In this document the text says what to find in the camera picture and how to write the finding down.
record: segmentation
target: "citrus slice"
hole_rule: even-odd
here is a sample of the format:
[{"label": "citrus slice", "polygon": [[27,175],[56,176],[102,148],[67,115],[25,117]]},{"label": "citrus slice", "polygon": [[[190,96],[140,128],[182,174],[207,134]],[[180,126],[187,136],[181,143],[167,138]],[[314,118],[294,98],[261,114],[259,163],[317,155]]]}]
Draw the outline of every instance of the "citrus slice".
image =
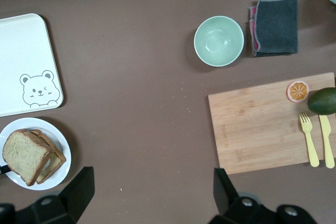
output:
[{"label": "citrus slice", "polygon": [[287,88],[287,97],[291,102],[303,102],[309,95],[309,86],[304,81],[294,81]]}]

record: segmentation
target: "avocado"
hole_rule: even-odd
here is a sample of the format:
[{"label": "avocado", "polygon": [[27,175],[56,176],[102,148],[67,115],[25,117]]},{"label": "avocado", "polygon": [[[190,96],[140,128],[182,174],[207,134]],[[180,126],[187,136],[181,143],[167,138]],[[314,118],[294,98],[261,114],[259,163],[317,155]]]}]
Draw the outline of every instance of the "avocado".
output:
[{"label": "avocado", "polygon": [[317,115],[336,113],[336,88],[324,88],[308,98],[308,108]]}]

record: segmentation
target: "dark teal towel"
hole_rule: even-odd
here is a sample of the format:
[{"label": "dark teal towel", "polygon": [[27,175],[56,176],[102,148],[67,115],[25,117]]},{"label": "dark teal towel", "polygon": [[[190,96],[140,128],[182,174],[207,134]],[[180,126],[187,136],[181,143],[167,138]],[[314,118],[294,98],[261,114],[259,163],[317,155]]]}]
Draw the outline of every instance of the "dark teal towel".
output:
[{"label": "dark teal towel", "polygon": [[298,52],[297,0],[259,0],[249,9],[255,56]]}]

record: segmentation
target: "bread slice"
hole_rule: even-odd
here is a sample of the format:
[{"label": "bread slice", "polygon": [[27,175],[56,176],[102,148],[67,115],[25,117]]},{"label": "bread slice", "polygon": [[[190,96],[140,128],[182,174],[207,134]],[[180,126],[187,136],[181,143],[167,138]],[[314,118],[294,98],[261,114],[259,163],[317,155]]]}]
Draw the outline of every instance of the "bread slice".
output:
[{"label": "bread slice", "polygon": [[49,165],[43,169],[40,175],[37,177],[36,182],[38,184],[43,183],[47,178],[49,178],[67,159],[63,155],[63,153],[57,148],[57,146],[53,143],[53,141],[42,131],[40,130],[31,130],[31,133],[35,134],[40,138],[45,144],[49,145],[54,153],[50,157]]},{"label": "bread slice", "polygon": [[11,133],[3,147],[3,159],[8,167],[32,186],[54,150],[25,129]]}]

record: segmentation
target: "cutlery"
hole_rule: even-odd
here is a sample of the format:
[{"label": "cutlery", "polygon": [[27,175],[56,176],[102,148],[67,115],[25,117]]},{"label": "cutlery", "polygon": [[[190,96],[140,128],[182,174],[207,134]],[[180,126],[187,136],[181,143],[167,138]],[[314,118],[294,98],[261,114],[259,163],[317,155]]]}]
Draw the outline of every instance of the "cutlery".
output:
[{"label": "cutlery", "polygon": [[323,142],[324,142],[324,159],[327,168],[335,167],[334,156],[331,151],[331,146],[329,142],[329,134],[331,132],[330,123],[326,115],[319,115],[320,123],[322,127]]},{"label": "cutlery", "polygon": [[313,141],[311,139],[310,132],[313,129],[313,125],[307,116],[306,113],[299,114],[301,126],[304,134],[306,135],[306,142],[307,142],[307,149],[308,149],[308,156],[309,162],[312,167],[318,167],[320,164],[319,157],[317,156],[317,152],[315,150]]},{"label": "cutlery", "polygon": [[0,166],[0,174],[8,173],[10,171],[11,169],[9,169],[8,165]]}]

